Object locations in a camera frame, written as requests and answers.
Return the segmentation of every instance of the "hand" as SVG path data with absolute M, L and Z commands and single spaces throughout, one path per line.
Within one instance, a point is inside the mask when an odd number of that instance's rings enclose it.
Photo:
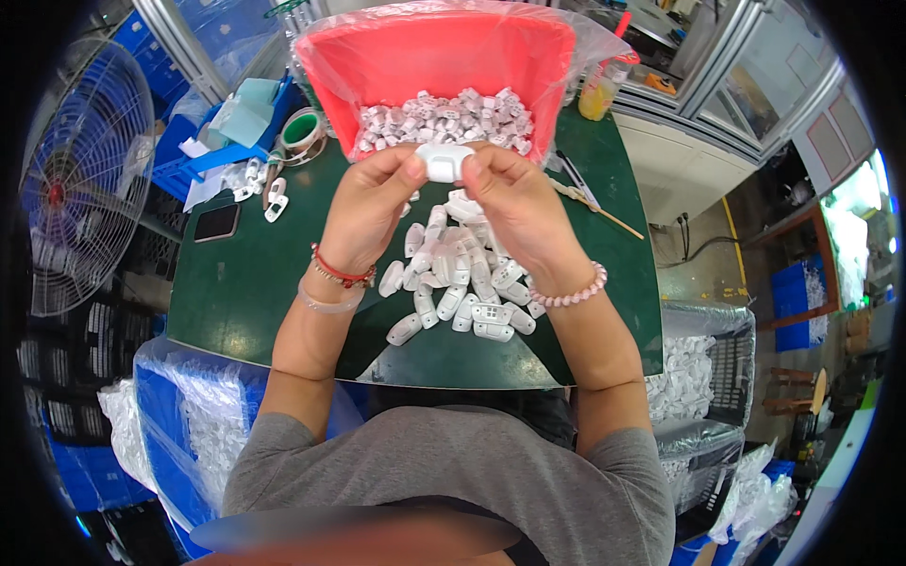
M 359 275 L 387 249 L 403 205 L 428 180 L 418 144 L 399 144 L 349 167 L 333 195 L 321 237 L 321 257 L 333 269 Z
M 538 166 L 486 142 L 462 164 L 469 198 L 484 209 L 494 234 L 532 274 L 538 292 L 572 294 L 594 281 L 594 269 L 573 232 L 563 203 Z

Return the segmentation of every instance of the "electric fan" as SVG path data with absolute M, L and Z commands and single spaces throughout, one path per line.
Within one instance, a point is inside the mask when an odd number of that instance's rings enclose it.
M 19 188 L 32 241 L 32 314 L 88 299 L 141 220 L 154 166 L 154 110 L 138 62 L 119 44 L 74 42 L 66 87 Z

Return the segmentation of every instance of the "red plastic bin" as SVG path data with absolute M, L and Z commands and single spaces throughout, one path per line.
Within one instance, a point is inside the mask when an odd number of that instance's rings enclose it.
M 474 9 L 437 12 L 430 5 L 380 6 L 328 18 L 296 42 L 343 153 L 361 158 L 355 147 L 361 106 L 400 106 L 421 90 L 454 98 L 466 87 L 493 95 L 509 86 L 532 111 L 528 157 L 540 162 L 554 136 L 573 28 L 539 5 L 475 2 L 469 3 Z

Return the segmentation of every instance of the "green workbench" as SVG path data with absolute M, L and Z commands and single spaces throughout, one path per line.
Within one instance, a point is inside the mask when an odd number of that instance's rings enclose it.
M 575 105 L 557 122 L 557 147 L 582 173 L 601 207 L 648 234 L 639 190 L 616 124 L 583 119 Z M 198 215 L 232 202 L 221 193 L 192 212 L 179 254 L 170 299 L 167 335 L 171 340 L 255 364 L 269 365 L 280 322 L 296 295 L 311 256 L 310 243 L 324 228 L 333 191 L 348 167 L 331 139 L 324 153 L 284 171 L 289 205 L 273 224 L 265 221 L 260 197 L 242 203 L 232 237 L 196 244 Z M 553 174 L 569 184 L 565 175 Z M 380 280 L 393 260 L 403 259 L 403 241 L 413 222 L 425 223 L 433 205 L 447 200 L 450 185 L 429 183 L 421 200 L 397 228 L 378 261 Z M 641 351 L 646 375 L 661 371 L 660 302 L 649 240 L 639 240 L 586 206 L 565 200 L 573 229 L 585 251 L 607 267 L 607 293 L 629 326 Z M 435 292 L 435 303 L 443 289 Z M 554 329 L 546 316 L 535 332 L 510 342 L 454 332 L 449 322 L 420 331 L 401 347 L 386 341 L 387 331 L 415 311 L 412 293 L 384 299 L 377 289 L 365 294 L 352 320 L 336 377 L 451 389 L 534 389 L 572 385 Z

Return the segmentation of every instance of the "black phone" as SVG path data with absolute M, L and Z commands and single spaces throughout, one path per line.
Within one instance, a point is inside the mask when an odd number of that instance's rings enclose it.
M 195 241 L 209 242 L 228 238 L 236 233 L 239 224 L 239 205 L 233 204 L 201 213 L 195 224 Z

